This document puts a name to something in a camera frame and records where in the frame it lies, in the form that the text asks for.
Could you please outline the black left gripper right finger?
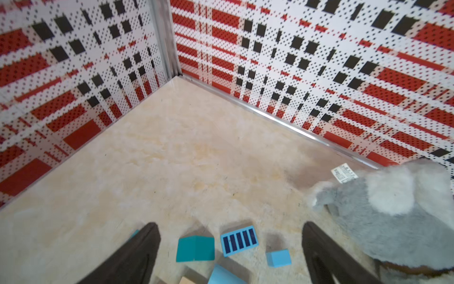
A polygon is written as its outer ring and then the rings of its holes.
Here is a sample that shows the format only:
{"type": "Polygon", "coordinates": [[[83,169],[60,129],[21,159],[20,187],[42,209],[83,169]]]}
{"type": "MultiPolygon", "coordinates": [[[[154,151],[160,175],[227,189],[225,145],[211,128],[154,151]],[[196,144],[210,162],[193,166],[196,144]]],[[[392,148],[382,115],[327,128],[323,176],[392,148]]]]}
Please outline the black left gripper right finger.
{"type": "Polygon", "coordinates": [[[314,222],[302,229],[301,245],[311,281],[314,284],[379,284],[381,281],[364,269],[314,222]]]}

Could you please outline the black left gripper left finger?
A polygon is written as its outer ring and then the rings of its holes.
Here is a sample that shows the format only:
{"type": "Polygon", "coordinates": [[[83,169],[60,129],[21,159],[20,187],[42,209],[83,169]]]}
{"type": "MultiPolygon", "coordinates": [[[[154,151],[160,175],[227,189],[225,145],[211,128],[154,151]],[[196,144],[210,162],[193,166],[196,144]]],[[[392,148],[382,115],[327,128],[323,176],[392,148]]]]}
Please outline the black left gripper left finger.
{"type": "Polygon", "coordinates": [[[146,224],[81,284],[148,284],[161,242],[158,225],[146,224]]]}

